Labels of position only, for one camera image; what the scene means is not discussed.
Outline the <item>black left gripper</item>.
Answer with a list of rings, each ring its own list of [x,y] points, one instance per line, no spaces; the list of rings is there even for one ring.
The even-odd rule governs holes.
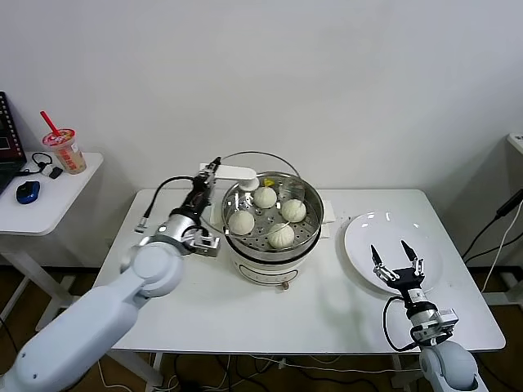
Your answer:
[[[205,166],[206,171],[201,171],[193,178],[193,188],[183,202],[183,207],[186,210],[190,212],[203,212],[208,206],[212,195],[216,171],[220,165],[221,157],[218,156]]]

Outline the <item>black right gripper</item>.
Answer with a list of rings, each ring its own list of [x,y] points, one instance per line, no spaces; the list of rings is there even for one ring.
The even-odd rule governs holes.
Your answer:
[[[381,257],[374,245],[370,245],[372,261],[374,263],[373,272],[391,289],[397,290],[401,295],[407,295],[409,290],[420,289],[421,283],[425,279],[424,260],[419,258],[414,249],[404,240],[401,240],[406,256],[409,258],[412,267],[403,269],[388,269],[382,262]]]

